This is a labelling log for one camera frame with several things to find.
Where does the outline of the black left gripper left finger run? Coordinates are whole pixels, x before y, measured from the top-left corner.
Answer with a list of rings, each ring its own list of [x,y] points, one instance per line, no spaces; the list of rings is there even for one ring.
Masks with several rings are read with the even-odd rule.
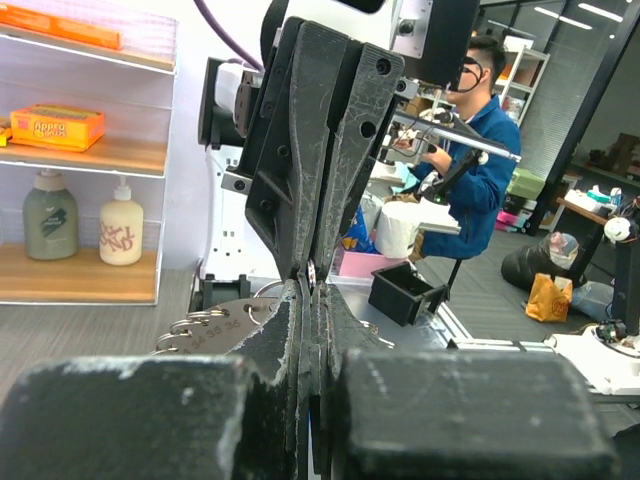
[[[301,479],[305,290],[282,288],[232,352],[76,357],[22,374],[1,408],[5,479]]]

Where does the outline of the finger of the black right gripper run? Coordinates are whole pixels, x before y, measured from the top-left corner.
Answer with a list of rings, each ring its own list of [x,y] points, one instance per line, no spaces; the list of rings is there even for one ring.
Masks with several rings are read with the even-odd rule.
[[[325,279],[319,211],[330,148],[350,95],[349,36],[288,18],[273,47],[239,165],[245,217],[281,279],[309,266]]]
[[[312,247],[318,282],[328,276],[351,193],[376,139],[385,133],[383,123],[394,104],[403,70],[401,56],[369,43],[362,46],[344,114],[325,161],[327,179],[323,182]]]

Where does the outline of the round steel keyring disc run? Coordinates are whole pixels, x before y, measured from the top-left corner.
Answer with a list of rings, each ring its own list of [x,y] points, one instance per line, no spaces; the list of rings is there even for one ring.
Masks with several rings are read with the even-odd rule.
[[[281,284],[273,281],[249,299],[188,313],[158,338],[151,355],[224,355],[239,349],[244,339],[259,333],[276,311],[277,299],[262,294]]]

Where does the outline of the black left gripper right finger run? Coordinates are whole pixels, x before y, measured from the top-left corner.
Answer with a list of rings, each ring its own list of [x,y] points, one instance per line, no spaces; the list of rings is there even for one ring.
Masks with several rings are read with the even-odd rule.
[[[584,380],[552,353],[390,348],[318,285],[312,408],[324,479],[614,479]]]

